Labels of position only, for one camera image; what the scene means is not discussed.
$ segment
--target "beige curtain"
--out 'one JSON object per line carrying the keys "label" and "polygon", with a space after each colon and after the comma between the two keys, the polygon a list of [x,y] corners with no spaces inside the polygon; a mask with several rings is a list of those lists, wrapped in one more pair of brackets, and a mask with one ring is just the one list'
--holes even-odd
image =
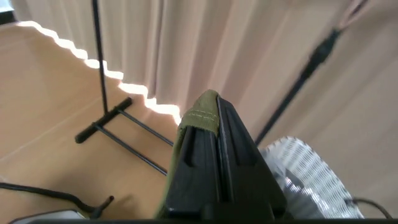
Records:
{"label": "beige curtain", "polygon": [[[14,0],[96,58],[89,0]],[[232,102],[255,138],[348,0],[100,0],[104,57],[181,114],[206,89]],[[376,1],[267,135],[308,142],[355,195],[398,215],[398,1]]]}

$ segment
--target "black metal stand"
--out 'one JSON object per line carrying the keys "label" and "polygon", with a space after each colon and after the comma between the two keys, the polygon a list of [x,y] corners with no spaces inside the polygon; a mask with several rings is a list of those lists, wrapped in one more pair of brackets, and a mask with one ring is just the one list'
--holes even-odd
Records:
{"label": "black metal stand", "polygon": [[130,97],[127,97],[120,104],[115,106],[111,111],[108,111],[108,101],[106,98],[105,72],[104,72],[103,53],[102,53],[101,29],[100,29],[100,14],[98,12],[98,1],[92,0],[92,5],[93,5],[93,19],[94,19],[94,25],[95,25],[95,39],[96,39],[96,47],[97,47],[98,61],[99,61],[99,77],[101,79],[101,92],[102,92],[104,115],[97,121],[93,122],[90,126],[88,126],[86,129],[84,129],[82,132],[77,134],[75,136],[75,141],[78,144],[83,143],[90,136],[92,136],[95,132],[101,131],[102,133],[104,133],[105,135],[110,137],[113,141],[117,142],[122,147],[124,147],[125,149],[127,149],[128,151],[130,151],[134,155],[136,155],[138,158],[140,158],[144,162],[148,163],[154,169],[161,172],[163,175],[166,175],[167,171],[163,167],[158,165],[156,162],[150,160],[148,157],[142,155],[140,152],[137,152],[135,149],[133,149],[127,143],[125,143],[124,141],[119,139],[117,136],[112,134],[110,131],[108,131],[106,128],[104,128],[104,125],[107,124],[109,121],[111,121],[116,115],[122,114],[123,116],[125,116],[126,118],[135,122],[139,126],[143,127],[145,130],[149,131],[156,137],[160,138],[167,144],[173,146],[172,141],[168,140],[167,138],[165,138],[158,132],[154,131],[153,129],[146,126],[144,123],[140,122],[138,119],[136,119],[135,117],[129,115],[128,113],[126,113],[124,111],[126,108],[128,108],[130,105],[132,105],[132,99]]}

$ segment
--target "olive green cloth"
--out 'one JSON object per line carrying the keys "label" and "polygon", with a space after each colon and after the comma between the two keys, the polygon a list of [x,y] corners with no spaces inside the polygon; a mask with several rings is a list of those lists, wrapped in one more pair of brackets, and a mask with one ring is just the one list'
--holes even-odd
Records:
{"label": "olive green cloth", "polygon": [[188,126],[202,128],[218,135],[218,125],[220,118],[218,116],[217,107],[218,93],[214,90],[207,90],[195,104],[183,116],[180,126],[177,131],[177,139],[173,145],[172,160],[169,170],[167,171],[167,183],[164,190],[163,199],[156,211],[155,218],[162,218],[165,215],[165,200],[167,192],[169,191],[171,181],[174,177],[175,168],[180,157],[182,142],[185,136],[185,131]]}

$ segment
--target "black metal pole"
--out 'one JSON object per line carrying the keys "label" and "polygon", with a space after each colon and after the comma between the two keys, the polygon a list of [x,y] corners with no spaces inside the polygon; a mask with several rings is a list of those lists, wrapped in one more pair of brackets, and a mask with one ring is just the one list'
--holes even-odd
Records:
{"label": "black metal pole", "polygon": [[310,60],[301,71],[299,78],[291,87],[289,92],[286,94],[285,98],[282,100],[278,108],[275,110],[274,114],[271,116],[267,124],[261,130],[260,134],[254,141],[256,145],[260,145],[261,141],[264,139],[266,134],[271,130],[274,124],[277,122],[282,113],[286,110],[286,107],[290,104],[290,102],[294,99],[296,94],[300,91],[301,87],[305,84],[305,82],[312,76],[314,71],[318,68],[318,66],[325,62],[328,56],[331,54],[333,47],[337,39],[341,34],[341,30],[333,29],[330,32],[330,35],[316,47],[316,49],[312,52],[310,56]]}
{"label": "black metal pole", "polygon": [[166,142],[167,144],[173,146],[173,142],[168,140],[166,137],[164,137],[163,135],[157,133],[156,131],[154,131],[152,128],[146,126],[144,123],[140,122],[137,118],[129,115],[128,113],[124,112],[123,110],[119,110],[119,113],[124,115],[125,117],[129,118],[131,121],[137,123],[139,126],[143,127],[145,130],[149,131],[150,133],[152,133],[154,136],[160,138],[161,140],[163,140],[164,142]]}
{"label": "black metal pole", "polygon": [[93,0],[92,6],[93,6],[94,27],[95,27],[95,40],[96,40],[96,44],[97,44],[97,54],[98,54],[98,61],[99,61],[99,78],[101,79],[102,103],[103,103],[103,107],[104,107],[104,114],[106,114],[108,112],[108,102],[106,99],[104,57],[103,57],[103,53],[102,53],[100,13],[98,12],[98,1]]}
{"label": "black metal pole", "polygon": [[100,125],[95,125],[95,127],[101,131],[102,133],[104,133],[105,135],[107,135],[109,138],[111,138],[113,141],[116,141],[118,144],[120,144],[121,146],[123,146],[124,148],[126,148],[128,151],[130,151],[131,153],[133,153],[134,155],[136,155],[138,158],[142,159],[144,162],[148,163],[151,167],[155,168],[157,171],[161,172],[163,175],[167,175],[167,171],[161,167],[160,165],[158,165],[157,163],[151,161],[150,159],[148,159],[146,156],[142,155],[141,153],[137,152],[135,149],[133,149],[131,146],[129,146],[128,144],[126,144],[124,141],[120,140],[118,137],[116,137],[114,134],[112,134],[111,132],[109,132],[107,129],[101,127]]}

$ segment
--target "floor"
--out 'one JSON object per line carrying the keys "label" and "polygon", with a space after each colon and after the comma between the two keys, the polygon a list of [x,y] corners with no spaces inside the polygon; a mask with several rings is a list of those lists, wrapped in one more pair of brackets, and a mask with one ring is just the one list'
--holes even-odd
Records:
{"label": "floor", "polygon": [[[105,219],[149,218],[162,196],[165,177],[102,133],[83,144],[74,136],[102,113],[98,71],[34,28],[0,27],[0,178],[74,194],[99,205],[115,201]],[[127,97],[118,80],[107,80],[109,105]],[[127,112],[169,139],[171,116],[147,109],[141,96]],[[125,117],[107,128],[163,167],[172,148]],[[74,204],[0,189],[0,223]]]}

